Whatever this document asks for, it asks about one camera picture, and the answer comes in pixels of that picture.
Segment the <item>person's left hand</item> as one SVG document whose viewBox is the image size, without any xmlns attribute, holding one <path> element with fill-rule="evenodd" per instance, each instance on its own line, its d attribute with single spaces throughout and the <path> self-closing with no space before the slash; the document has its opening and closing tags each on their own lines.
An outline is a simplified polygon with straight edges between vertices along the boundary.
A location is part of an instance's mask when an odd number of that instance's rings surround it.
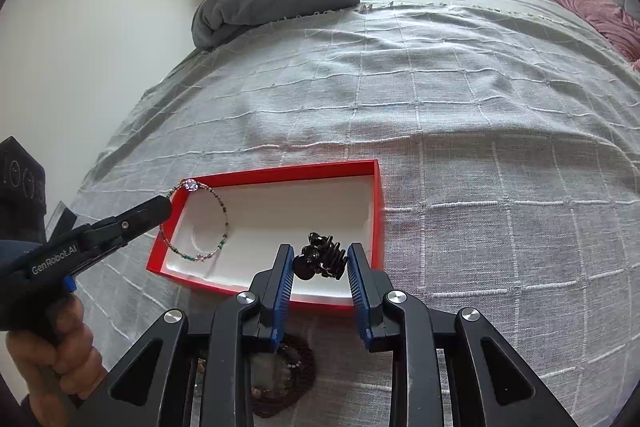
<svg viewBox="0 0 640 427">
<path fill-rule="evenodd" d="M 32 332 L 6 334 L 6 349 L 29 391 L 28 404 L 41 426 L 66 426 L 70 413 L 61 395 L 86 399 L 106 376 L 102 355 L 84 322 L 84 306 L 70 296 L 56 310 L 53 346 Z"/>
</svg>

